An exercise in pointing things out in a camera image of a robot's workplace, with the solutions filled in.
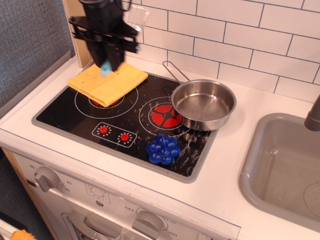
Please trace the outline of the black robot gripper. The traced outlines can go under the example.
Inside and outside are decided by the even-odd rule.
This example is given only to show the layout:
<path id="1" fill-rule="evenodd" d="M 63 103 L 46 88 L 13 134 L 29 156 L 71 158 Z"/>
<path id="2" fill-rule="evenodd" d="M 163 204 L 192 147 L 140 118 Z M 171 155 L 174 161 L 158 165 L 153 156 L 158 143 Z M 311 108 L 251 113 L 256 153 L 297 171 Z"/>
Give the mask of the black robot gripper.
<path id="1" fill-rule="evenodd" d="M 125 59 L 125 51 L 136 53 L 138 31 L 125 23 L 120 0 L 81 0 L 84 16 L 72 16 L 74 37 L 86 42 L 94 63 L 101 67 L 105 62 L 116 71 Z"/>

